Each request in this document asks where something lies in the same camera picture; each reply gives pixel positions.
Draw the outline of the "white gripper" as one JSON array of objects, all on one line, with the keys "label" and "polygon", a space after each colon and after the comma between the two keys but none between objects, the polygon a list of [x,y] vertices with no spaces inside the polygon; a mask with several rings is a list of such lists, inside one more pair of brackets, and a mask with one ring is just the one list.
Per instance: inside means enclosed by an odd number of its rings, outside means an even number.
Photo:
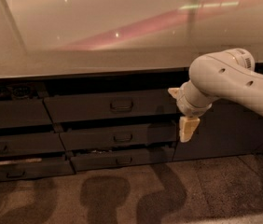
[{"label": "white gripper", "polygon": [[185,115],[179,119],[179,136],[180,141],[186,143],[198,128],[199,117],[212,107],[213,98],[192,83],[184,83],[179,89],[169,88],[168,93],[176,99],[177,107]]}]

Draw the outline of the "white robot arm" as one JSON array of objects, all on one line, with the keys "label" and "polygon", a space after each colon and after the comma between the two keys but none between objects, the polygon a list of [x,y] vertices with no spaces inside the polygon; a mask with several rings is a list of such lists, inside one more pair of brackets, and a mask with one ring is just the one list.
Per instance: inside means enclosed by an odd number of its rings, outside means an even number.
[{"label": "white robot arm", "polygon": [[200,117],[218,99],[227,99],[263,117],[263,75],[255,71],[255,59],[246,49],[227,49],[204,54],[189,67],[189,81],[169,88],[182,113],[180,141],[189,141]]}]

